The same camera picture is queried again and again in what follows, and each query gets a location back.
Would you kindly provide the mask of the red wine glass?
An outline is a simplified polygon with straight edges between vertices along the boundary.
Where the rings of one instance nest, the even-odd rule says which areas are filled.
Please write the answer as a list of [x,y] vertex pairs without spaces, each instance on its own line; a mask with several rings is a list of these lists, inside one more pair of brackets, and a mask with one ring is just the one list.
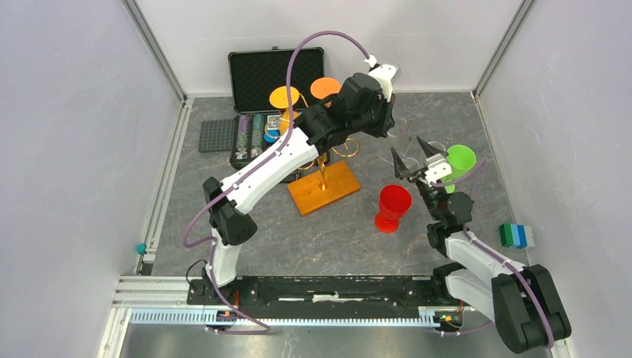
[[382,233],[394,233],[399,228],[401,218],[412,205],[410,192],[403,186],[385,186],[379,195],[379,212],[374,224]]

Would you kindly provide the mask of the green wine glass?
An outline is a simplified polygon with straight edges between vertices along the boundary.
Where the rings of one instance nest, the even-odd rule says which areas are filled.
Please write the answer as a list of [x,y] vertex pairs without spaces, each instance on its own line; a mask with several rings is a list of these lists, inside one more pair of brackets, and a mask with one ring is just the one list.
[[446,160],[452,168],[452,173],[441,179],[443,183],[463,177],[478,161],[476,153],[466,145],[452,145],[447,149],[447,154]]

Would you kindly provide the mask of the clear wine glass back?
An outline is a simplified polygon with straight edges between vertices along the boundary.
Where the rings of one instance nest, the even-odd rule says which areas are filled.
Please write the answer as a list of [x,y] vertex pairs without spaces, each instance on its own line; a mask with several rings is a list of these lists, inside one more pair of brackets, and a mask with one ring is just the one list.
[[[447,154],[446,147],[442,143],[428,141],[428,144],[438,151],[443,152],[443,154]],[[404,154],[402,154],[402,161],[410,172],[415,172],[422,168],[426,158],[427,156],[423,151],[422,146],[415,139],[410,142],[408,148],[405,150]]]

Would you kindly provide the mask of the clear wine glass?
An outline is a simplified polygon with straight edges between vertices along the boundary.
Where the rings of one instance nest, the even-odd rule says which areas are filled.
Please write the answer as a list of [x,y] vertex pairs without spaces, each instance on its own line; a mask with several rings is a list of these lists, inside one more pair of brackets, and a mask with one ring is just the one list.
[[409,138],[410,125],[409,122],[404,118],[396,118],[394,119],[394,125],[387,132],[389,138],[394,139],[404,139]]
[[[443,154],[447,154],[446,147],[442,143],[428,141],[428,144],[438,151],[443,152]],[[410,172],[415,172],[422,168],[426,158],[427,156],[423,151],[422,146],[415,139],[410,142],[408,148],[405,150],[404,154],[402,154],[402,161]]]

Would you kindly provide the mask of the clear wine glass front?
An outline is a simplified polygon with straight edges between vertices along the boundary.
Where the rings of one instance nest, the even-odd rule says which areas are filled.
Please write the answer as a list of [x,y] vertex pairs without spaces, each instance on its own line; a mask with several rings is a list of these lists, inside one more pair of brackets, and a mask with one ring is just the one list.
[[387,132],[389,138],[394,139],[404,139],[409,138],[410,125],[409,122],[404,118],[396,118],[394,119],[394,125]]

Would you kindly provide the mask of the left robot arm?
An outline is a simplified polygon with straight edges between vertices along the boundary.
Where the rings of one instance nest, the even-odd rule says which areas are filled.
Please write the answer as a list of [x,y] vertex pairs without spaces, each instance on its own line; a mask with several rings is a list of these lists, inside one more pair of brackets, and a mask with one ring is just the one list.
[[304,109],[285,134],[251,163],[223,180],[209,178],[204,183],[206,211],[217,240],[206,268],[211,279],[205,293],[215,303],[225,304],[233,297],[241,245],[257,231],[249,212],[269,190],[348,136],[364,132],[384,137],[394,126],[395,76],[396,70],[384,66],[355,73],[339,93]]

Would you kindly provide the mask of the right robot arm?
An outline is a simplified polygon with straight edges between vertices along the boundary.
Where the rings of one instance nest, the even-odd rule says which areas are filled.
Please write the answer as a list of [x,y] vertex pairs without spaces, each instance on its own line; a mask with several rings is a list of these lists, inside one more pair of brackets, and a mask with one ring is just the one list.
[[447,192],[446,151],[420,139],[426,164],[412,170],[395,148],[394,173],[414,183],[433,218],[427,226],[430,246],[451,260],[436,268],[430,285],[439,304],[461,300],[486,316],[505,346],[515,354],[543,347],[572,334],[572,325],[549,270],[524,265],[491,248],[469,228],[474,201],[465,192]]

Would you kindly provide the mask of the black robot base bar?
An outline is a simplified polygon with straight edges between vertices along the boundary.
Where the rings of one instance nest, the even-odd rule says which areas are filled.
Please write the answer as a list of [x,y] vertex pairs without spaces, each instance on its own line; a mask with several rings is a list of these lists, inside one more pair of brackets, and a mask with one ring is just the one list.
[[428,277],[241,276],[221,294],[253,318],[411,318],[439,307]]

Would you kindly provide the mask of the orange wine glass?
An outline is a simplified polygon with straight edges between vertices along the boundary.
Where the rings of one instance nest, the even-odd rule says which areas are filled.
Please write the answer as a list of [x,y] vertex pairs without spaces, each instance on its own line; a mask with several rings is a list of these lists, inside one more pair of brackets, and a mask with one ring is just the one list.
[[329,108],[332,99],[341,90],[341,83],[335,78],[322,77],[315,80],[310,86],[310,93],[315,98],[315,104]]

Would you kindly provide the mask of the orange wooden rack base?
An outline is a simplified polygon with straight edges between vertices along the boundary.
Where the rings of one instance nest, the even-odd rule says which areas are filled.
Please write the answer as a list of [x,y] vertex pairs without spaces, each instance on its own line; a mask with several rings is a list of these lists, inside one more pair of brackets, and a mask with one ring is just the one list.
[[361,185],[345,161],[327,166],[287,185],[301,216],[307,216],[358,192]]

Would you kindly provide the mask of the yellow wine glass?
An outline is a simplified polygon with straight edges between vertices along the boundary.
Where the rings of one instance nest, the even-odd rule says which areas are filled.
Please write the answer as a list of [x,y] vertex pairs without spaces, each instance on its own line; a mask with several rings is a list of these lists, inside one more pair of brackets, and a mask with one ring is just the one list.
[[281,112],[279,120],[279,133],[283,135],[290,127],[290,106],[294,106],[302,97],[300,92],[294,87],[277,87],[269,95],[269,103],[272,107]]

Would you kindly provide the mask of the blue green toy blocks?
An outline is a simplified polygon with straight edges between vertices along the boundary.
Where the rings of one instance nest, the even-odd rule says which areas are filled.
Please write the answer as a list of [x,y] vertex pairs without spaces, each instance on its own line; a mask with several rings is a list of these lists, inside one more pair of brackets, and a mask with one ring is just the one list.
[[499,226],[501,246],[505,248],[534,247],[534,236],[529,226],[504,223]]

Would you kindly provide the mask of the black poker chip case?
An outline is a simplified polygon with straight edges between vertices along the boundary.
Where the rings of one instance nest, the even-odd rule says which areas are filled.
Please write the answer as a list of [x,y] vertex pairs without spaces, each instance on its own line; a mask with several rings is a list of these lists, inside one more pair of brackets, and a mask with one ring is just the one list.
[[[270,94],[285,85],[291,49],[232,52],[228,55],[233,103],[237,115],[233,118],[233,143],[230,164],[241,169],[271,144],[264,140],[262,124],[279,110],[269,101]],[[324,50],[321,47],[303,48],[294,61],[291,85],[304,96],[294,109],[300,112],[317,99],[310,87],[324,73]]]

